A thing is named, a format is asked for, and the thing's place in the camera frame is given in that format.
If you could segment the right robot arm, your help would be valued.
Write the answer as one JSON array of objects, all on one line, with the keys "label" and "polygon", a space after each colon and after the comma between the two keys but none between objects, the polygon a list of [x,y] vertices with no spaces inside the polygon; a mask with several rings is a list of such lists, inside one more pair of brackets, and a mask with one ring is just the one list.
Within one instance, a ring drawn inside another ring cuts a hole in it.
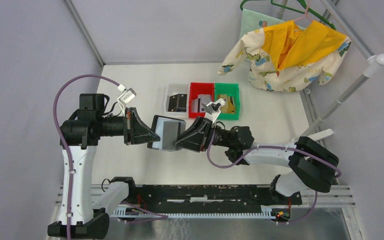
[{"label": "right robot arm", "polygon": [[289,168],[287,174],[277,175],[269,189],[269,199],[282,204],[293,194],[302,190],[328,193],[334,180],[341,176],[339,158],[308,136],[284,144],[260,144],[255,142],[248,126],[225,129],[204,117],[198,117],[192,126],[181,133],[174,145],[180,149],[209,153],[211,147],[220,146],[230,164],[219,165],[220,169],[238,165],[273,165]]}]

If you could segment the dark grey credit card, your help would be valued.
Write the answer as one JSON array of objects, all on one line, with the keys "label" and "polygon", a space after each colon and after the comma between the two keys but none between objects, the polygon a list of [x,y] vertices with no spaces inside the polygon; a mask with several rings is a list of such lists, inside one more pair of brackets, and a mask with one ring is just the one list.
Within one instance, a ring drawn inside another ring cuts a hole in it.
[{"label": "dark grey credit card", "polygon": [[179,148],[175,146],[182,130],[182,123],[179,121],[165,121],[163,123],[162,144],[161,149],[164,151],[178,151]]}]

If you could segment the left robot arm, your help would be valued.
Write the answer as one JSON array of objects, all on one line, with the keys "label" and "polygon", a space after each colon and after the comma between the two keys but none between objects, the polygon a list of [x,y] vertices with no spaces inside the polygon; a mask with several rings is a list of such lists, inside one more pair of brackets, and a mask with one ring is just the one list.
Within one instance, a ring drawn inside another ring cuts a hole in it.
[{"label": "left robot arm", "polygon": [[110,215],[121,202],[133,203],[137,190],[132,177],[114,177],[109,187],[92,200],[93,162],[102,137],[122,136],[126,145],[158,142],[161,138],[138,116],[134,107],[125,116],[105,116],[109,96],[82,93],[79,108],[57,124],[64,161],[61,209],[47,227],[50,237],[102,240],[109,231]]}]

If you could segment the black leather card holder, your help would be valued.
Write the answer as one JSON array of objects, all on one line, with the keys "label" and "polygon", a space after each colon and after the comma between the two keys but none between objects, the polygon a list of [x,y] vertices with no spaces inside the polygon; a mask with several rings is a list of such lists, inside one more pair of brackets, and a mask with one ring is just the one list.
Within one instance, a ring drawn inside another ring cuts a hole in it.
[{"label": "black leather card holder", "polygon": [[180,151],[181,149],[175,146],[175,142],[179,135],[186,130],[186,121],[178,118],[155,115],[153,117],[151,130],[159,136],[160,140],[149,142],[147,144],[148,149],[167,152]]}]

